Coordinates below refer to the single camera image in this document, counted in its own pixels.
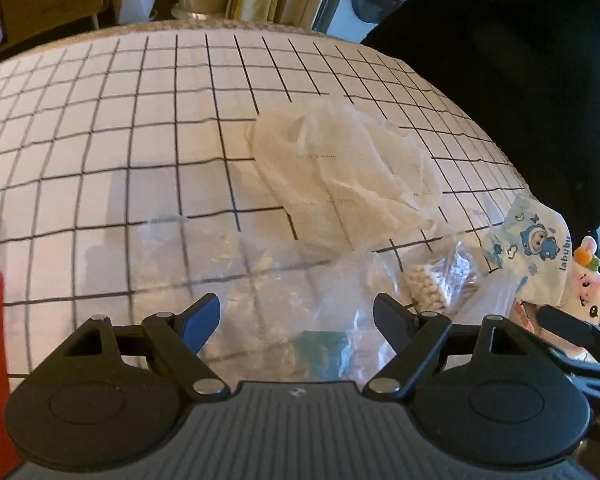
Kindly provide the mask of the bag of cotton swabs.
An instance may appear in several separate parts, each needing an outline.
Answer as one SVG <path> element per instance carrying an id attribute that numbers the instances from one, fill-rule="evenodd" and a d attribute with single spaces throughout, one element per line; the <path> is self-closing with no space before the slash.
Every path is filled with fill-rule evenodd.
<path id="1" fill-rule="evenodd" d="M 423 262 L 405 270 L 407 290 L 418 312 L 454 318 L 478 289 L 481 273 L 474 253 L 464 242 L 447 244 Z"/>

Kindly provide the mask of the clear plastic bag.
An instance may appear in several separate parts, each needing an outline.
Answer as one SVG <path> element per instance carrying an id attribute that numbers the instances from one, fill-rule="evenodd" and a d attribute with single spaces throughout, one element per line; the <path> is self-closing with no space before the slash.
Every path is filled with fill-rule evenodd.
<path id="1" fill-rule="evenodd" d="M 294 348 L 306 330 L 347 333 L 351 357 L 340 380 L 364 385 L 394 355 L 374 325 L 375 297 L 408 299 L 393 255 L 337 254 L 212 219 L 137 226 L 130 263 L 137 318 L 180 313 L 205 294 L 218 296 L 220 324 L 198 354 L 231 387 L 306 382 Z"/>

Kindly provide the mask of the white gauze cloth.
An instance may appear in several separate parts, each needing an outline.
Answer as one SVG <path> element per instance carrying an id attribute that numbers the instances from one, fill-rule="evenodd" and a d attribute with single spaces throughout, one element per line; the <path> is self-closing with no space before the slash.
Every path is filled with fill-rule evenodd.
<path id="1" fill-rule="evenodd" d="M 414 133 L 343 100 L 262 110 L 247 133 L 254 163 L 298 239 L 331 252 L 429 229 L 442 182 Z"/>

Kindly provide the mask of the white pink plush toy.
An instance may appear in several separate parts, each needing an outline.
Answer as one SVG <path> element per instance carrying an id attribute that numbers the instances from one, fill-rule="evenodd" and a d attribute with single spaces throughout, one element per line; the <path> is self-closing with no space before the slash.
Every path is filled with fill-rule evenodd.
<path id="1" fill-rule="evenodd" d="M 574 251 L 571 275 L 567 278 L 566 289 L 558 310 L 594 325 L 600 324 L 600 258 L 596 256 L 597 242 L 586 236 Z M 568 340 L 543 328 L 538 321 L 540 308 L 528 302 L 518 301 L 509 318 L 535 336 L 565 352 L 570 359 L 594 362 L 585 350 Z"/>

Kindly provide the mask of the blue printed baby sock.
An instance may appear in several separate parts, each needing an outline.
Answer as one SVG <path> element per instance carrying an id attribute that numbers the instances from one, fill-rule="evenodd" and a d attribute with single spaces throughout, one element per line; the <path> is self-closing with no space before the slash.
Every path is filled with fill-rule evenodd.
<path id="1" fill-rule="evenodd" d="M 490 263 L 514 274 L 518 300 L 560 305 L 572 243 L 567 223 L 557 211 L 519 194 L 502 223 L 483 235 L 482 248 Z"/>

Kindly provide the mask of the white grid tablecloth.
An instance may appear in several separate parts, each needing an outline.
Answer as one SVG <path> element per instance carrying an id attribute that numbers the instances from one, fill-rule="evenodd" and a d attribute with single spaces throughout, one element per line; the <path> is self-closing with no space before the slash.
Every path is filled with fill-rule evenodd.
<path id="1" fill-rule="evenodd" d="M 140 228 L 179 218 L 296 235 L 254 166 L 265 107 L 342 96 L 414 133 L 436 163 L 438 218 L 477 243 L 524 179 L 464 112 L 406 63 L 282 30 L 113 29 L 0 63 L 0 270 L 8 380 L 17 387 L 86 318 L 135 324 Z"/>

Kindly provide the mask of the black draped cloth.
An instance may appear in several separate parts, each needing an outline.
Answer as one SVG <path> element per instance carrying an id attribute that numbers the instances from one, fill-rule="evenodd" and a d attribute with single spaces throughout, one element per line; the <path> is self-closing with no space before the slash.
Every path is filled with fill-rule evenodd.
<path id="1" fill-rule="evenodd" d="M 574 237 L 600 226 L 600 0 L 406 0 L 364 44 L 464 110 Z"/>

